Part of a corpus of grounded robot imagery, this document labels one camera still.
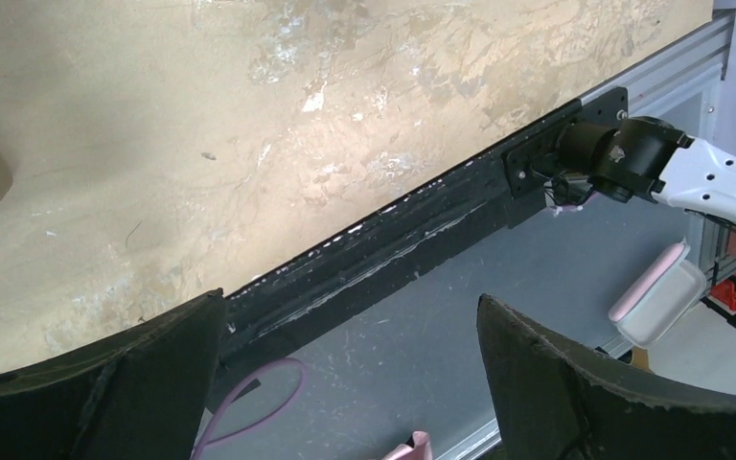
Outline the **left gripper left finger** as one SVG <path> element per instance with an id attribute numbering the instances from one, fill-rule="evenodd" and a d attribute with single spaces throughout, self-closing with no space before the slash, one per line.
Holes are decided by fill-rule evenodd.
<path id="1" fill-rule="evenodd" d="M 0 459 L 187 459 L 218 365 L 220 290 L 0 374 Z"/>

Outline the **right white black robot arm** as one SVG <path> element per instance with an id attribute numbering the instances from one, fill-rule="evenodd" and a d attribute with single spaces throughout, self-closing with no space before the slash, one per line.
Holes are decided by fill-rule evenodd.
<path id="1" fill-rule="evenodd" d="M 638 197 L 736 225 L 736 156 L 656 118 L 579 122 L 559 137 L 560 164 L 619 202 Z"/>

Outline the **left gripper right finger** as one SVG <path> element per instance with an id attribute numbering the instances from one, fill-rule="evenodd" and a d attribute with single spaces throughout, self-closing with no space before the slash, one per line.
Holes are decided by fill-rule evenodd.
<path id="1" fill-rule="evenodd" d="M 646 372 L 490 295 L 476 329 L 510 459 L 736 459 L 736 395 Z"/>

